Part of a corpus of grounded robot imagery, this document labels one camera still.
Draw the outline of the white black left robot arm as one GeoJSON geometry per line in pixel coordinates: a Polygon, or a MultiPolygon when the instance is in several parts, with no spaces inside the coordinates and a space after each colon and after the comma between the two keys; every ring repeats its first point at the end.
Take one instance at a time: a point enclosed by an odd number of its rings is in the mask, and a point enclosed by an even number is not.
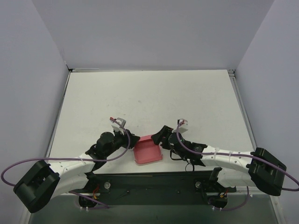
{"type": "Polygon", "coordinates": [[[101,168],[116,150],[121,147],[132,149],[139,139],[131,132],[104,132],[96,144],[76,158],[51,163],[37,161],[13,191],[30,213],[41,210],[52,198],[63,193],[77,189],[90,192],[96,186],[93,172],[101,168]]]}

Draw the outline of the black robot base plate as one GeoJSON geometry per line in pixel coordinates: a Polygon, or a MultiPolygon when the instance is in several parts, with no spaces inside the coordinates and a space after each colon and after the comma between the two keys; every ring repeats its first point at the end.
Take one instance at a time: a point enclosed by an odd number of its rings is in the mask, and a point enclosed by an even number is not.
{"type": "Polygon", "coordinates": [[[93,174],[76,193],[96,196],[112,205],[206,205],[212,196],[235,193],[223,187],[213,171],[93,174]]]}

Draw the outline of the pink paper box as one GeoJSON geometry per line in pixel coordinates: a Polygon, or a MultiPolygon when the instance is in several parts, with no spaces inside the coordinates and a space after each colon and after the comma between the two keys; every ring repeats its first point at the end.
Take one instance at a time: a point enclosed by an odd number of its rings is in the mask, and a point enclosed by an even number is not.
{"type": "Polygon", "coordinates": [[[133,152],[135,162],[138,165],[153,163],[163,159],[160,146],[154,143],[151,135],[142,136],[135,145],[133,152]]]}

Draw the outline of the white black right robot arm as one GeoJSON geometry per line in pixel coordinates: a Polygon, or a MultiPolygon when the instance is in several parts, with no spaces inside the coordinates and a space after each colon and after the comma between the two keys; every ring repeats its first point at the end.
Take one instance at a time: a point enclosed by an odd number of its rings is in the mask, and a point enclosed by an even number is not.
{"type": "Polygon", "coordinates": [[[253,152],[222,150],[187,141],[168,126],[163,126],[151,139],[193,166],[216,167],[212,181],[224,188],[248,186],[272,196],[281,194],[286,165],[264,148],[253,152]]]}

